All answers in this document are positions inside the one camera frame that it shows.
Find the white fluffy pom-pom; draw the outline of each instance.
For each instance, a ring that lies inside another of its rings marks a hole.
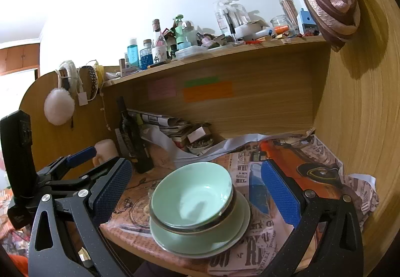
[[[44,115],[55,126],[65,124],[75,110],[75,102],[65,89],[53,89],[44,102]]]

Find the mint green plate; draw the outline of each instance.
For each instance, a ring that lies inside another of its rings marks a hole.
[[[250,221],[250,207],[237,193],[235,209],[220,226],[196,235],[168,232],[150,219],[150,231],[156,243],[165,251],[184,258],[208,258],[233,246],[244,235]]]
[[[151,197],[154,215],[171,227],[201,226],[229,205],[231,176],[219,164],[199,162],[167,175]]]

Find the person's leg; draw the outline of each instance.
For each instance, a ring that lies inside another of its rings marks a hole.
[[[152,264],[151,262],[144,262],[133,274],[134,277],[187,277],[180,273],[173,272],[166,268]]]

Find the mint green bowl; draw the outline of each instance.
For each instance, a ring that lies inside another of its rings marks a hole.
[[[154,215],[177,228],[198,227],[221,215],[233,192],[231,176],[219,164],[199,162],[167,175],[151,197]]]

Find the stacked dishes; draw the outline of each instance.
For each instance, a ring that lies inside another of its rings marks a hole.
[[[199,162],[166,176],[149,204],[150,231],[164,250],[184,258],[208,258],[245,233],[250,208],[220,165]]]

